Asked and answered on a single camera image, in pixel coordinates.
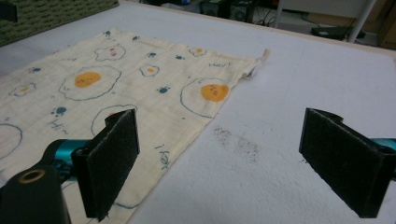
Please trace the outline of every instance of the foam padding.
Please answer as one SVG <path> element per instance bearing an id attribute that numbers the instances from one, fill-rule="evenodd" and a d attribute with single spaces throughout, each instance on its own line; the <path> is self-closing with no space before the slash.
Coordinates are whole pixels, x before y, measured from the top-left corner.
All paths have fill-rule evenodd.
<path id="1" fill-rule="evenodd" d="M 139 153 L 134 110 L 106 119 L 106 127 L 86 146 L 77 150 L 78 185 L 87 217 L 101 221 L 116 200 Z"/>
<path id="2" fill-rule="evenodd" d="M 359 217 L 376 217 L 396 165 L 396 152 L 312 108 L 305 111 L 300 152 Z"/>

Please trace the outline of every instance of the white table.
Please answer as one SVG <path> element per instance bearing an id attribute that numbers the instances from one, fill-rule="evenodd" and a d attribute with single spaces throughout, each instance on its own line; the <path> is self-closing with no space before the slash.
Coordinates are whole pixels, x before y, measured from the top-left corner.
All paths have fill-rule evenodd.
<path id="1" fill-rule="evenodd" d="M 113 26 L 237 56 L 272 51 L 130 223 L 395 223 L 395 182 L 378 218 L 360 219 L 298 152 L 306 107 L 338 114 L 368 137 L 395 137 L 394 51 L 121 1 L 0 48 L 0 76 Z"/>

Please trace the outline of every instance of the cloth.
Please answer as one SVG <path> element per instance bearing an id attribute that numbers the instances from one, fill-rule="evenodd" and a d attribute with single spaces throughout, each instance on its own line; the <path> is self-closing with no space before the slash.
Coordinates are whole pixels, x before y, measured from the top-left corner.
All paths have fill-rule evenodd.
<path id="1" fill-rule="evenodd" d="M 56 139 L 92 139 L 108 115 L 134 108 L 140 154 L 101 222 L 125 223 L 259 60 L 113 28 L 31 63 L 0 79 L 1 175 L 31 167 Z M 72 222 L 95 223 L 77 182 L 63 188 Z"/>

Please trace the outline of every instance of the fried egg print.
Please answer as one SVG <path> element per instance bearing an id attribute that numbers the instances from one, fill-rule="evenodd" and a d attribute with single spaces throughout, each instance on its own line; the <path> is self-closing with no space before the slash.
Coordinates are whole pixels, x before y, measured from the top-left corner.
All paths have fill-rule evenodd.
<path id="1" fill-rule="evenodd" d="M 0 160 L 11 154 L 21 143 L 22 131 L 11 124 L 0 124 Z"/>
<path id="2" fill-rule="evenodd" d="M 160 68 L 154 65 L 145 65 L 139 68 L 143 77 L 155 77 L 160 72 Z"/>
<path id="3" fill-rule="evenodd" d="M 229 92 L 230 88 L 221 79 L 197 78 L 183 88 L 180 102 L 190 112 L 211 119 Z"/>
<path id="4" fill-rule="evenodd" d="M 22 85 L 17 88 L 15 88 L 12 92 L 10 92 L 8 95 L 14 95 L 14 96 L 23 96 L 29 91 L 35 90 L 35 83 L 29 83 L 27 85 Z"/>
<path id="5" fill-rule="evenodd" d="M 94 99 L 113 89 L 120 75 L 121 72 L 111 66 L 82 68 L 64 79 L 59 92 L 75 101 Z"/>
<path id="6" fill-rule="evenodd" d="M 91 126 L 91 131 L 93 136 L 96 136 L 97 134 L 99 134 L 100 131 L 102 131 L 102 129 L 105 128 L 106 126 L 105 118 L 107 118 L 110 115 L 121 112 L 123 110 L 129 110 L 129 109 L 137 110 L 136 106 L 134 105 L 112 105 L 99 111 L 99 113 L 93 119 Z"/>
<path id="7" fill-rule="evenodd" d="M 206 54 L 206 50 L 205 49 L 201 49 L 201 48 L 189 49 L 189 52 L 192 55 L 194 55 L 195 57 L 199 57 L 199 56 L 202 56 L 202 55 Z"/>
<path id="8" fill-rule="evenodd" d="M 125 55 L 125 48 L 120 46 L 113 46 L 105 49 L 97 49 L 95 51 L 96 61 L 116 61 L 121 59 Z"/>

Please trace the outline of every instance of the black cable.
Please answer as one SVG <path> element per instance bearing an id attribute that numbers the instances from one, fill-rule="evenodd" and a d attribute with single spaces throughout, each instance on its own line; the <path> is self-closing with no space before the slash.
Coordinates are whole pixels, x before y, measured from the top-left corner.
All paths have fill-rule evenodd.
<path id="1" fill-rule="evenodd" d="M 255 6 L 255 10 L 256 10 L 256 14 L 259 16 L 259 20 L 258 20 L 258 21 L 254 21 L 253 23 L 254 23 L 255 25 L 262 25 L 263 20 L 260 19 L 261 13 L 260 13 L 260 11 L 259 11 L 259 6 L 258 6 L 258 4 Z"/>
<path id="2" fill-rule="evenodd" d="M 267 14 L 265 15 L 265 17 L 264 17 L 264 23 L 262 24 L 262 25 L 264 25 L 265 26 L 265 20 L 267 19 L 267 17 L 268 17 L 268 15 L 270 14 L 270 12 L 271 12 L 271 8 L 270 8 L 270 10 L 267 12 Z"/>
<path id="3" fill-rule="evenodd" d="M 270 27 L 270 24 L 273 23 L 275 21 L 276 17 L 271 18 L 268 23 L 267 23 L 267 27 Z"/>

